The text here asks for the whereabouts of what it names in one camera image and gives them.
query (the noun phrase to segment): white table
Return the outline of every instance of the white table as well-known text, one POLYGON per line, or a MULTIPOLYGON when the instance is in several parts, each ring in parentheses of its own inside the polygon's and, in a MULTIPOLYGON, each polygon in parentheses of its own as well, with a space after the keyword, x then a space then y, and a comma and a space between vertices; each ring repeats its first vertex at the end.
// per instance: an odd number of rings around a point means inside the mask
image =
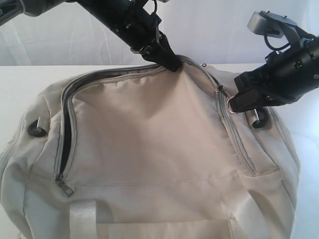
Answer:
MULTIPOLYGON (((252 70, 260 64, 215 65, 232 72, 252 70)), ((92 70, 115 66, 0 67, 0 151, 11 139, 22 113, 35 96, 53 82, 92 70)), ((290 129, 302 165, 293 239, 314 239, 319 234, 319 90, 299 102, 277 108, 290 129)), ((0 207, 0 238, 18 234, 0 207)))

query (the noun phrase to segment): zipper tab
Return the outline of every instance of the zipper tab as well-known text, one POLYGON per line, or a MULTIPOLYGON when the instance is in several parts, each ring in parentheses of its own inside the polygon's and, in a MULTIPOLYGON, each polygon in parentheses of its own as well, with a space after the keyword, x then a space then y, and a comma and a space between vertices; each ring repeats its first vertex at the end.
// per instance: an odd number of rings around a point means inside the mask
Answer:
POLYGON ((64 191, 65 195, 69 198, 74 191, 63 181, 63 174, 60 174, 57 178, 58 186, 64 191))

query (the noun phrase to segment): white wall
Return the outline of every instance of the white wall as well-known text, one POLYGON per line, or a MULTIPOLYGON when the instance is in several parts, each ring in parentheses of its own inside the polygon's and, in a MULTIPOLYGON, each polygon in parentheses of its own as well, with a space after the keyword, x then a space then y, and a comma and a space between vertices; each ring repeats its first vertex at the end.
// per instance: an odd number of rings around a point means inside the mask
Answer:
MULTIPOLYGON (((318 5, 317 0, 171 0, 159 3, 160 28, 176 53, 200 63, 263 62, 269 50, 246 27, 252 13, 286 14, 319 34, 318 5)), ((36 18, 20 15, 1 26, 0 53, 0 65, 144 63, 77 3, 63 3, 36 18)))

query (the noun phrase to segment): bag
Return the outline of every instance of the bag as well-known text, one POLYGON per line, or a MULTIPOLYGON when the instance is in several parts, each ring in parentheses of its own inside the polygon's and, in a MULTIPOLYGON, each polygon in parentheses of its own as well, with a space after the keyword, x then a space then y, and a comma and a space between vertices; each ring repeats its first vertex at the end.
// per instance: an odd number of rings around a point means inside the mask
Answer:
POLYGON ((288 239, 299 160, 273 108, 230 114, 236 74, 181 56, 57 82, 1 157, 27 239, 288 239))

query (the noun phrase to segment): d-ring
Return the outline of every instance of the d-ring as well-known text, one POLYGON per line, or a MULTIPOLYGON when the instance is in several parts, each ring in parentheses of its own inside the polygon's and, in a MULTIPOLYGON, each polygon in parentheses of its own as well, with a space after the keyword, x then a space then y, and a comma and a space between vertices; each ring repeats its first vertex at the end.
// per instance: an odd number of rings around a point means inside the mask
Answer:
POLYGON ((232 110, 232 108, 231 108, 231 106, 230 106, 230 100, 232 99, 232 98, 234 98, 234 97, 230 97, 230 98, 228 98, 228 100, 227 100, 227 103, 226 103, 226 105, 227 105, 227 110, 228 110, 228 112, 230 112, 231 114, 237 114, 236 112, 233 112, 233 110, 232 110))

